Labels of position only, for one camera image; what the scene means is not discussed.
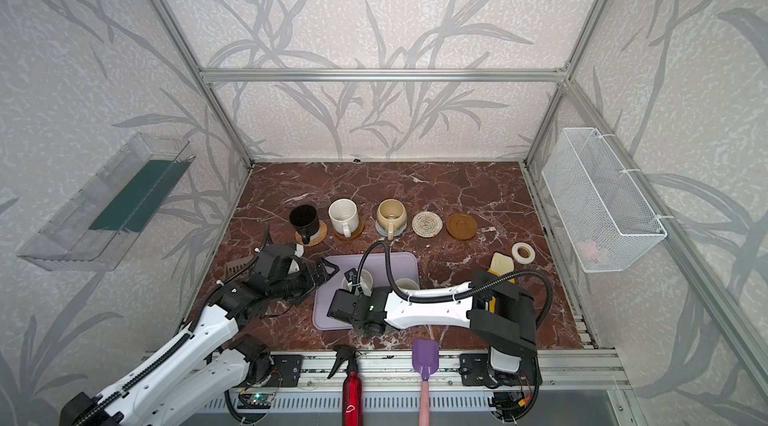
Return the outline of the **white grey-handled mug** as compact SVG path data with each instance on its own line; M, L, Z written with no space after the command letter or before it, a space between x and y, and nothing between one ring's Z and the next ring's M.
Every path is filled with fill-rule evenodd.
M369 271L349 269L344 273L341 288L356 295L370 296L373 289L373 278Z

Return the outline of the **white blue mug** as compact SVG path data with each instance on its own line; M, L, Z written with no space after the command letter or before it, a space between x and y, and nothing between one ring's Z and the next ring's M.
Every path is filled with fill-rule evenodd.
M403 291L418 291L420 289L417 281L410 278L401 278L395 282L396 286Z

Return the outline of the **woven rattan coaster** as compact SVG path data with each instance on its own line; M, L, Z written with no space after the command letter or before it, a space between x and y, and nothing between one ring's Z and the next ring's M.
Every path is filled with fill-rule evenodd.
M309 242L304 242L302 236L295 232L295 240L299 245L305 246L305 247L314 247L319 245L321 242L325 240L328 234L328 227L326 223L322 220L319 221L319 230L310 236Z

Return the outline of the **black cup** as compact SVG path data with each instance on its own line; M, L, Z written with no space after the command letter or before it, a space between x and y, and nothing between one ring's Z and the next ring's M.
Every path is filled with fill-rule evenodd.
M289 222L299 234L303 245L309 245L320 231L317 209L309 204L294 208L290 212Z

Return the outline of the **white speckled mug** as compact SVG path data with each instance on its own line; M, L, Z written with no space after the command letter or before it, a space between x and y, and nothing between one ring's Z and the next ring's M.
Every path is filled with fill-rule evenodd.
M328 208L328 215L333 222L356 222L359 220L356 204L350 199L338 199Z

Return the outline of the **beige ceramic mug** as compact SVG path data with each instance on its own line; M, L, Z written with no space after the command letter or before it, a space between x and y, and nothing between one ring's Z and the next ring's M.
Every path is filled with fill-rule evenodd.
M381 202L376 210L375 221L388 230L389 237L404 222L407 223L407 211L405 206L396 199L387 199Z

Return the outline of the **blue woven coaster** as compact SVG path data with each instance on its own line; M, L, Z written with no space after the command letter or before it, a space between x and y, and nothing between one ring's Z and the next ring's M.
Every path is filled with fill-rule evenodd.
M390 238L388 230L385 227L382 227L378 221L375 221L374 225L376 227L376 231L378 232L378 234L388 240L393 240L394 238L401 236L407 230L407 226L408 226L406 222L402 223L398 229L394 230L393 237Z

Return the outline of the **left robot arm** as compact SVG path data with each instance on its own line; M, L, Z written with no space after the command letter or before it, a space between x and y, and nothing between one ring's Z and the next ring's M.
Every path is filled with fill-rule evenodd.
M303 245L279 245L264 234L250 260L217 283L179 333L100 393L76 395L60 424L178 425L232 388L270 380L270 349L244 328L274 302L302 304L338 272L325 259L305 258Z

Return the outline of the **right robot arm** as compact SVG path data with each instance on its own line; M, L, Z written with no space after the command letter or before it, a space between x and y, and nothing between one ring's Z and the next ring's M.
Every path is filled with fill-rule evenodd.
M396 285L391 247L373 243L362 255L357 271L368 257L383 249L387 284L370 295L356 288L337 290L327 316L345 323L359 335L374 337L387 330L420 326L465 328L489 347L485 387L496 389L518 382L541 385L537 331L547 318L554 288L543 273L514 270L501 276L481 271L469 282L430 290L404 290Z

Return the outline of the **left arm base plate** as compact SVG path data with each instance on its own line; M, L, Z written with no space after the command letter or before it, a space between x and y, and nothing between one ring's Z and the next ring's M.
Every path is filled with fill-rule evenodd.
M270 355L252 362L246 379L246 387L293 388L298 385L303 356Z

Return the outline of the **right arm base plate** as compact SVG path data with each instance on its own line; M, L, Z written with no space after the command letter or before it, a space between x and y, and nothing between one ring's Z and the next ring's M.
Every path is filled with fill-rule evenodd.
M459 375L463 386L488 389L542 384L537 356L507 356L493 349L489 353L460 354Z

